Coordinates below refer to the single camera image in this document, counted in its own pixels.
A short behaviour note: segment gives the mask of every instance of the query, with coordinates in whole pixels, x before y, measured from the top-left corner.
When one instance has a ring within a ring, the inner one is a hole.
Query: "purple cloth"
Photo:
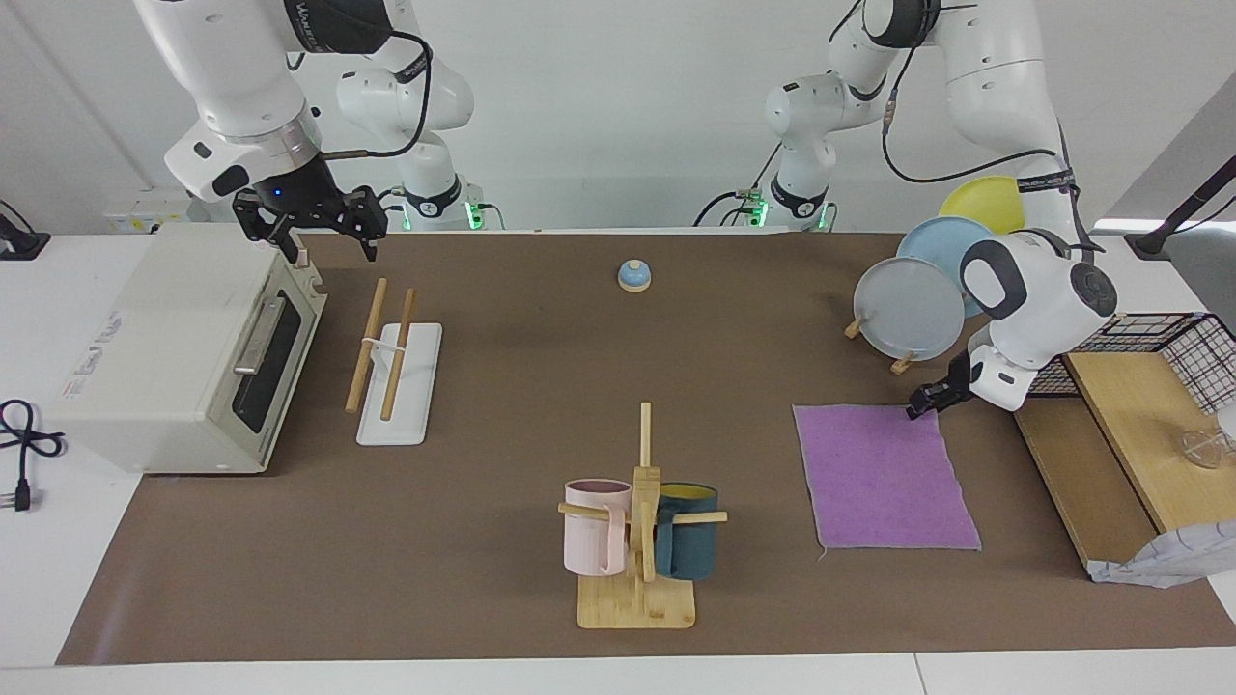
[[[824,548],[981,548],[936,413],[900,406],[795,406]]]

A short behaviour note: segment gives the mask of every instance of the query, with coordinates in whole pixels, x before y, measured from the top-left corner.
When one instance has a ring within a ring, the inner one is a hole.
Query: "oven door handle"
[[[240,354],[240,360],[232,366],[232,372],[245,376],[257,373],[266,360],[266,350],[274,338],[274,329],[279,325],[279,317],[283,315],[283,307],[288,303],[284,297],[274,297],[262,302],[257,320],[253,322],[253,331],[248,335],[248,343]]]

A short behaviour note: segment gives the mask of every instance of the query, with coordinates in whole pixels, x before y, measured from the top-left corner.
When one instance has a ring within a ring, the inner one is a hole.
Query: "small blue round object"
[[[618,284],[627,292],[643,292],[653,282],[653,268],[644,261],[632,258],[618,268]]]
[[[927,261],[944,271],[965,297],[965,315],[976,317],[983,313],[983,308],[965,294],[965,286],[962,284],[962,258],[970,246],[993,236],[995,235],[990,229],[969,218],[949,215],[933,218],[910,230],[897,246],[897,256]]]

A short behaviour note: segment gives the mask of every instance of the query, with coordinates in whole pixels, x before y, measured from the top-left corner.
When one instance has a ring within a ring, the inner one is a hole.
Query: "brown tabletop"
[[[408,235],[367,265],[307,237],[330,302],[269,471],[145,479],[59,663],[1236,644],[1205,581],[1090,582],[1012,417],[978,401],[941,422],[983,552],[821,558],[791,406],[902,403],[947,359],[895,377],[842,335],[897,241]],[[617,286],[629,257],[643,294]],[[378,276],[445,326],[420,446],[361,448],[342,412]],[[644,399],[655,464],[730,522],[696,627],[582,631],[555,506],[629,477]]]

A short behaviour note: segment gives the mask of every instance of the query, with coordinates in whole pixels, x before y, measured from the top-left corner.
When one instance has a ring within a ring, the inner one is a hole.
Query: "oven window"
[[[274,326],[274,335],[266,349],[262,366],[257,369],[257,373],[240,380],[236,397],[232,398],[232,412],[255,433],[261,432],[266,424],[266,416],[274,402],[274,392],[279,388],[283,370],[300,333],[300,313],[286,292],[279,292],[279,297],[284,299],[283,313],[279,314],[279,323]]]

